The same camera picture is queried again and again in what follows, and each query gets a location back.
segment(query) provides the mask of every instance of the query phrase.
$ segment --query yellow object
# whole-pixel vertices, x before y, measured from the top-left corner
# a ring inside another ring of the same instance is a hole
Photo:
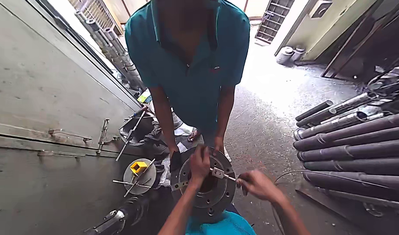
[[[144,161],[137,161],[130,166],[130,169],[133,173],[138,174],[139,172],[144,172],[147,168],[147,164]]]

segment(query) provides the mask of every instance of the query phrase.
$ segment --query wire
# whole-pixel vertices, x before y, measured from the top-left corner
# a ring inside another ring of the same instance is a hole
[[[354,181],[354,182],[359,182],[359,183],[363,183],[363,184],[369,184],[369,185],[372,185],[372,186],[377,186],[377,187],[381,187],[381,188],[385,188],[385,189],[391,189],[390,187],[387,187],[387,186],[384,186],[384,185],[380,185],[380,184],[374,184],[374,183],[371,183],[371,182],[364,182],[364,181],[361,181],[361,180],[351,179],[351,178],[347,178],[347,177],[343,177],[343,176],[330,175],[330,174],[317,172],[317,171],[289,171],[289,172],[286,172],[286,173],[278,176],[278,178],[276,178],[274,184],[276,184],[276,182],[280,178],[284,177],[285,175],[292,174],[292,173],[300,173],[300,172],[301,173],[309,172],[309,173],[321,174],[321,175],[326,175],[326,176],[333,176],[333,177],[340,178],[340,179],[347,179],[347,180]],[[275,223],[278,226],[279,231],[281,232],[281,234],[285,235],[285,233],[283,231],[283,227],[281,226],[280,221],[278,220],[279,215],[276,213],[275,208],[273,206],[271,206],[271,207],[272,207],[272,214],[273,214],[273,218],[275,219]]]

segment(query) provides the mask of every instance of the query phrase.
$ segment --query metal flange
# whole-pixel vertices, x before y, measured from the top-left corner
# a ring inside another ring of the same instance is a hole
[[[235,178],[234,171],[230,162],[222,152],[218,152],[216,156],[212,155],[214,148],[210,150],[210,167],[223,169],[224,173]],[[175,188],[172,196],[178,201],[186,187],[184,187],[191,178],[191,170],[189,168],[189,157],[195,152],[195,147],[181,154],[182,167],[179,170],[172,171],[171,185]],[[194,208],[192,216],[201,223],[213,223],[220,219],[221,213],[231,203],[236,190],[236,183],[233,180],[223,178],[219,179],[212,176],[212,172],[205,178],[201,189],[197,193],[194,200]]]

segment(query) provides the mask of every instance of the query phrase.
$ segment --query man's arm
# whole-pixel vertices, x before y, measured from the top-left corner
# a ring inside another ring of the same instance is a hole
[[[218,151],[224,152],[224,134],[227,129],[228,119],[234,104],[235,87],[221,87],[220,97],[218,99],[217,132],[214,139],[215,156]]]
[[[156,118],[159,120],[159,125],[162,128],[165,142],[168,145],[169,153],[172,157],[173,152],[179,151],[179,148],[175,143],[173,117],[168,97],[161,86],[152,87],[149,88],[149,90],[153,100]]]
[[[201,187],[205,177],[210,173],[210,153],[208,148],[198,145],[195,153],[189,158],[191,179],[182,197],[168,216],[159,235],[182,235],[186,231],[186,223],[191,215],[195,195]]]
[[[270,201],[279,216],[285,234],[310,235],[287,197],[264,173],[253,170],[240,174],[237,179],[237,186],[242,187],[245,195],[250,192],[261,200]]]

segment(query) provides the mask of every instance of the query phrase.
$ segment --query white paper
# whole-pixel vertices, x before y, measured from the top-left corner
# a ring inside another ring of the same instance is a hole
[[[193,130],[192,126],[188,126],[183,123],[180,127],[175,129],[175,136],[189,136]]]
[[[178,146],[179,152],[180,152],[180,153],[183,153],[183,152],[185,152],[186,150],[188,150],[188,149],[185,147],[185,145],[182,144],[181,142],[179,142],[176,146]]]

